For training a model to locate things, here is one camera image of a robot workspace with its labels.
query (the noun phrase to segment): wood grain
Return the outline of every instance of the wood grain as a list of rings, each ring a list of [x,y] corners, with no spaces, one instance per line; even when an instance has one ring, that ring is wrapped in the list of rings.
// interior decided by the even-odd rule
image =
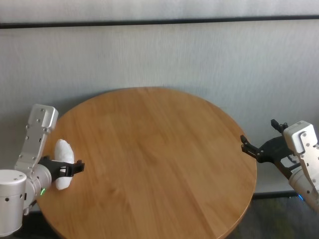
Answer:
[[[183,92],[102,94],[59,119],[44,154],[62,138],[86,167],[39,206],[68,239],[225,238],[256,184],[242,133],[220,108]]]

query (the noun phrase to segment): white cylindrical joint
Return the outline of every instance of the white cylindrical joint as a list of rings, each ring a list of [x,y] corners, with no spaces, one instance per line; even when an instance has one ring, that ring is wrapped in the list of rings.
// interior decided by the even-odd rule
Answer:
[[[319,213],[319,193],[312,187],[301,167],[292,174],[289,184],[310,207]]]
[[[26,181],[26,198],[23,208],[28,208],[37,197],[40,197],[43,192],[51,186],[51,181],[52,177],[50,171],[41,164],[35,165],[31,179],[28,178]]]
[[[26,175],[16,170],[0,170],[0,237],[22,226]]]

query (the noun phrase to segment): round wooden table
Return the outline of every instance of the round wooden table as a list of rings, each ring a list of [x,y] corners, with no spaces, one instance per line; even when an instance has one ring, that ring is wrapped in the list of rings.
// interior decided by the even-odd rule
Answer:
[[[220,108],[183,92],[132,88],[63,115],[45,155],[68,141],[85,171],[39,206],[67,239],[215,239],[239,223],[256,184],[243,131]]]

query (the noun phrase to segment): blue light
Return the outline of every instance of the blue light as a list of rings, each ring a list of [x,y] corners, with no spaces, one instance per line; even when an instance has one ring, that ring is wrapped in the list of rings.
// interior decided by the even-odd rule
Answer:
[[[304,201],[304,198],[301,195],[298,194],[298,197],[300,197],[300,199]]]

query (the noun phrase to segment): white cloth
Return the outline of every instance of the white cloth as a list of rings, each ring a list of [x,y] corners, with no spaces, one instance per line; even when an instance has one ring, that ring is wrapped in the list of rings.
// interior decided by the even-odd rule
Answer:
[[[60,162],[74,163],[74,153],[67,141],[59,139],[55,145],[54,160]],[[62,177],[55,181],[58,190],[66,189],[70,186],[72,177]]]

